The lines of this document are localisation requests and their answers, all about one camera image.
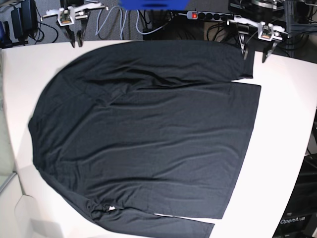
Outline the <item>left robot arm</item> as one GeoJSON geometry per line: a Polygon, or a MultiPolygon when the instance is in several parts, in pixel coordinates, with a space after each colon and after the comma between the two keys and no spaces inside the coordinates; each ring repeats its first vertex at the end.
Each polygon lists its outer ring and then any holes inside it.
{"type": "Polygon", "coordinates": [[[292,46],[282,48],[283,43],[294,36],[291,24],[294,22],[294,4],[288,0],[235,0],[233,15],[227,18],[227,25],[234,25],[237,30],[238,42],[244,59],[249,52],[249,41],[258,39],[266,42],[263,49],[262,62],[273,54],[276,48],[288,57],[292,46]]]}

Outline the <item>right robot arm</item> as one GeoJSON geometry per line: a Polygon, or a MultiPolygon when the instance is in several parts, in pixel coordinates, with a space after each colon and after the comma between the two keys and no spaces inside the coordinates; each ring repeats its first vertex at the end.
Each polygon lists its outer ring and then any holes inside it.
{"type": "Polygon", "coordinates": [[[91,11],[103,9],[106,9],[106,6],[95,0],[61,0],[60,8],[47,10],[40,20],[55,17],[57,26],[70,41],[72,47],[75,48],[76,39],[78,46],[82,47],[91,11]],[[76,21],[81,22],[81,29],[75,34],[70,26],[76,21]]]}

